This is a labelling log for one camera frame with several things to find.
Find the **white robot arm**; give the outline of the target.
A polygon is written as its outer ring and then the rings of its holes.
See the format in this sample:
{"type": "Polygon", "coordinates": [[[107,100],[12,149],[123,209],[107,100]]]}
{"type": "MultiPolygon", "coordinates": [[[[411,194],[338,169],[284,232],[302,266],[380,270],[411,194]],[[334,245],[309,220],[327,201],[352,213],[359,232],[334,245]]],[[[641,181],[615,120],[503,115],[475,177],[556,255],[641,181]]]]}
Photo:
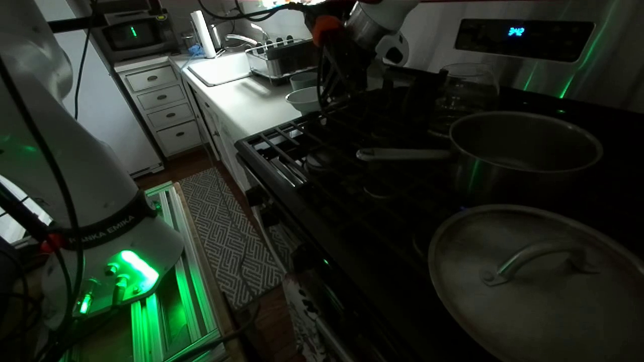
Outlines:
{"type": "Polygon", "coordinates": [[[70,60],[35,0],[3,0],[0,21],[3,209],[52,254],[43,271],[50,335],[35,362],[59,362],[83,321],[153,296],[185,241],[64,109],[70,60]]]}

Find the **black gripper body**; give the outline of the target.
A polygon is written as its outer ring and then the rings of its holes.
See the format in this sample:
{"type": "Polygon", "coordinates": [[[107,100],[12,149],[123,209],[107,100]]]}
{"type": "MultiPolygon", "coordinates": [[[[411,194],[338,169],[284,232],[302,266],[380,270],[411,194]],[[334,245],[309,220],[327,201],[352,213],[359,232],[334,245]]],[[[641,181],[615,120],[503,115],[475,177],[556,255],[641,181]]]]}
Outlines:
{"type": "Polygon", "coordinates": [[[324,109],[356,97],[367,89],[371,53],[345,28],[319,36],[319,100],[324,109]]]}

